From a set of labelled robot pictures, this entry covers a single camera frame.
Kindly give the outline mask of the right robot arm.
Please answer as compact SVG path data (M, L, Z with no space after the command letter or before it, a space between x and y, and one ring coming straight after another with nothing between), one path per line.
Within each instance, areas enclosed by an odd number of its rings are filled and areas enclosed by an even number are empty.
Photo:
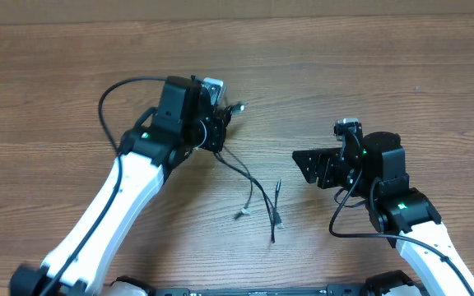
M405 151L397 133L364 135L356 120L338 121L334 135L341 146L296 150L292 159L307 183L343 194L362 204L374 227L371 238L383 238L418 276L389 271L363 284L329 285L343 295L474 295L474 276L459 256L440 213L429 198L411 187Z

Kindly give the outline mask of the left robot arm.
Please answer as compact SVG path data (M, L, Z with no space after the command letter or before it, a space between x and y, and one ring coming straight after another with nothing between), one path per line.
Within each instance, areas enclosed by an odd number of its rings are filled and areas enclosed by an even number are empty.
M20 265L11 295L98 295L116 252L146 204L194 150L222 150L229 107L214 78L162 77L159 103L112 144L114 164L67 237L39 268Z

